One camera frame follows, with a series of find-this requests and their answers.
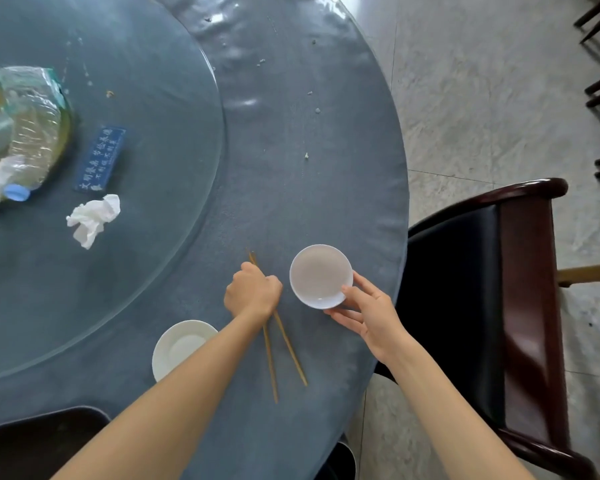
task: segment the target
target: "marble floor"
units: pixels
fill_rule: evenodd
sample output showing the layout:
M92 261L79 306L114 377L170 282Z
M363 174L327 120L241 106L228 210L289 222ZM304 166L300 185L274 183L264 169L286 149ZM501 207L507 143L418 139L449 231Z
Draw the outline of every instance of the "marble floor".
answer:
M410 221L496 186L563 177L559 267L600 262L600 34L574 20L591 0L342 0L376 53L400 117ZM561 290L573 449L600 471L600 283ZM397 386L375 376L349 437L361 480L447 476ZM556 476L531 467L538 479Z

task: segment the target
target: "white bowl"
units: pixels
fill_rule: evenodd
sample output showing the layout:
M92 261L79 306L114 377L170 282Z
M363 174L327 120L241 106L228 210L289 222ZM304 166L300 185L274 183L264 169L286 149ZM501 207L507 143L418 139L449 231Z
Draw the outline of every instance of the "white bowl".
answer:
M296 255L289 269L289 281L305 305L326 310L344 301L340 288L353 285L353 269L336 248L314 244Z
M179 366L218 331L200 320L176 323L162 334L153 349L151 367L156 382Z

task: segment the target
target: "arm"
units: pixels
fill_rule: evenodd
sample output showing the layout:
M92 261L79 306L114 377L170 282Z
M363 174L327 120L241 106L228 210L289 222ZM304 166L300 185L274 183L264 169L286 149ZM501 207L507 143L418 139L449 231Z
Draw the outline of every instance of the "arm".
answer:
M52 480L180 478L281 292L275 276L243 263L224 297L234 316L229 325L124 410Z
M354 273L344 305L326 310L355 331L398 382L429 435L450 480L533 480L506 445L400 323L391 298Z

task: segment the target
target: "bottle cap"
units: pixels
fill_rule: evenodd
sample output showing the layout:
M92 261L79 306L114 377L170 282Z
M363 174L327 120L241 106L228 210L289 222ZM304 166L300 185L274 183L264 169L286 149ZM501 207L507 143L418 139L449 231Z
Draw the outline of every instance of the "bottle cap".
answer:
M2 194L9 200L24 202L31 195L31 190L22 185L9 184L2 189Z

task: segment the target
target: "chopsticks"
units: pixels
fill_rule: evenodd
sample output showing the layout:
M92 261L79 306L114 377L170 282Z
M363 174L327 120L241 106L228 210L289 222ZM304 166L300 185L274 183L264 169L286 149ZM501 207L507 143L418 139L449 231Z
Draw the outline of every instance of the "chopsticks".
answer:
M258 261L256 259L256 254L254 252L249 251L249 261L251 261L251 263L256 266L258 265ZM285 331L284 325L282 325L282 320L280 320L280 315L278 314L277 310L273 310L273 318L275 318L276 323L278 323L278 327L280 328L280 332L282 332L282 338L285 340L285 343L287 344L287 348L289 349L289 354L291 354L291 358L294 360L294 363L296 364L296 369L298 371L298 374L300 374L300 379L302 379L302 382L304 383L305 386L309 386L309 384L306 380L306 377L304 376L302 366L300 366L300 361L298 361L298 357L296 357L294 348L291 346L291 341L289 340L289 337L287 336L287 332ZM273 399L277 404L278 403L278 386L276 384L276 372L273 368L273 357L271 355L271 341L269 339L269 331L267 330L266 323L262 327L262 330L264 332L264 343L267 348L267 360L269 361L269 371L271 373L271 386L273 387Z

